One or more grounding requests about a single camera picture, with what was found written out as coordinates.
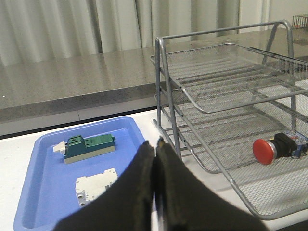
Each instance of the plastic tray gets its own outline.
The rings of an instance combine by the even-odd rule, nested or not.
[[[66,165],[53,146],[68,138],[84,138],[111,133],[115,151]],[[58,220],[79,209],[75,193],[78,177],[91,176],[115,168],[120,176],[144,142],[135,121],[119,117],[98,123],[46,134],[34,144],[23,190],[19,200],[15,231],[50,231]]]

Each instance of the granite countertop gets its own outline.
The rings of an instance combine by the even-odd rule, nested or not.
[[[248,32],[167,45],[182,51],[225,42],[265,49],[270,31]],[[308,46],[294,44],[295,57],[308,55]],[[284,29],[278,29],[272,52],[287,55]],[[0,69],[0,136],[82,120],[80,110],[109,106],[128,110],[155,106],[155,73],[150,56],[154,47],[50,61],[11,65]],[[77,112],[65,120],[65,113]],[[104,111],[102,115],[114,113]],[[44,116],[61,115],[53,121]],[[49,123],[36,123],[37,118]]]

